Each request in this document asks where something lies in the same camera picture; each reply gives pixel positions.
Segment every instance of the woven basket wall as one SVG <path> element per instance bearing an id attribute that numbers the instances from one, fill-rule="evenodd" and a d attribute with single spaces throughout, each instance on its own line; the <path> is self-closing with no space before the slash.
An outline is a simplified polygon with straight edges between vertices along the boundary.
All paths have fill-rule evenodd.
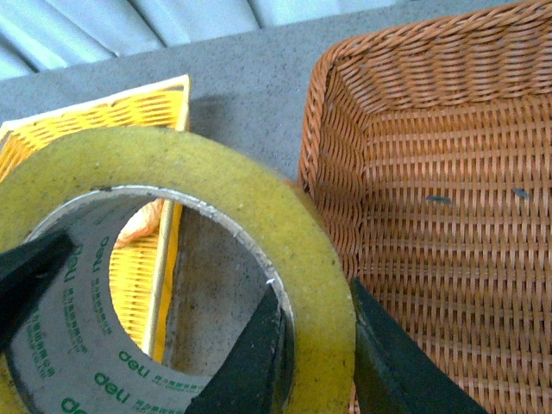
<path id="1" fill-rule="evenodd" d="M 299 182 L 348 277 L 490 412 L 552 412 L 551 92 L 540 1 L 343 41 L 307 97 Z"/>

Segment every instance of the dark spot on basket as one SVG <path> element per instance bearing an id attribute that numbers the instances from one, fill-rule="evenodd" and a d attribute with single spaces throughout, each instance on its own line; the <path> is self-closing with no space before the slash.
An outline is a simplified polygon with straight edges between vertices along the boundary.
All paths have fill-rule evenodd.
<path id="1" fill-rule="evenodd" d="M 514 191 L 514 194 L 516 194 L 518 197 L 524 198 L 526 200 L 529 199 L 529 194 L 527 194 L 523 188 L 514 188 L 512 191 Z"/>
<path id="2" fill-rule="evenodd" d="M 452 200 L 448 197 L 441 196 L 428 196 L 425 201 L 432 201 L 435 203 L 452 204 Z"/>

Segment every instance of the speckled surface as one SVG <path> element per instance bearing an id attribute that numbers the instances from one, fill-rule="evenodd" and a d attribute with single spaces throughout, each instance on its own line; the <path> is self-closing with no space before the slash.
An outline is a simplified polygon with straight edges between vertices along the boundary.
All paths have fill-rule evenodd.
<path id="1" fill-rule="evenodd" d="M 0 83 L 0 121 L 189 73 L 193 82 L 192 130 L 295 179 L 311 69 L 326 49 L 353 35 L 502 3 L 513 2 L 410 0 L 383 9 L 14 78 Z"/>
<path id="2" fill-rule="evenodd" d="M 180 234 L 164 362 L 212 376 L 259 304 L 267 277 L 237 239 L 194 210 L 184 209 Z"/>

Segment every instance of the yellow woven basket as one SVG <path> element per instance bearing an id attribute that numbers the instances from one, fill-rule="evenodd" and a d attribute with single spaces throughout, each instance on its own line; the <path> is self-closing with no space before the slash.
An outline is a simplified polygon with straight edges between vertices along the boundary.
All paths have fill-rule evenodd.
<path id="1" fill-rule="evenodd" d="M 0 181 L 35 151 L 83 129 L 124 125 L 187 129 L 189 90 L 190 80 L 182 76 L 5 122 L 0 128 Z M 157 230 L 114 250 L 110 260 L 111 297 L 119 320 L 138 346 L 158 362 L 165 349 L 180 212 L 181 206 L 165 202 L 161 234 Z"/>

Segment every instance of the basket rim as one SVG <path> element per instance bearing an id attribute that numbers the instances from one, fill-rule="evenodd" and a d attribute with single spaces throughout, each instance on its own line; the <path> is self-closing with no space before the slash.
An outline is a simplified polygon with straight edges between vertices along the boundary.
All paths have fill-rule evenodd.
<path id="1" fill-rule="evenodd" d="M 328 89 L 328 73 L 336 62 L 352 59 L 368 50 L 397 47 L 421 39 L 452 36 L 486 28 L 509 26 L 513 22 L 530 22 L 552 14 L 552 0 L 527 0 L 490 7 L 457 16 L 441 16 L 435 19 L 393 26 L 383 30 L 359 34 L 337 42 L 318 58 L 312 69 L 307 90 L 301 151 L 298 162 L 298 183 L 314 197 L 313 182 L 318 171 L 318 147 L 322 107 Z M 515 20 L 505 19 L 514 16 Z"/>

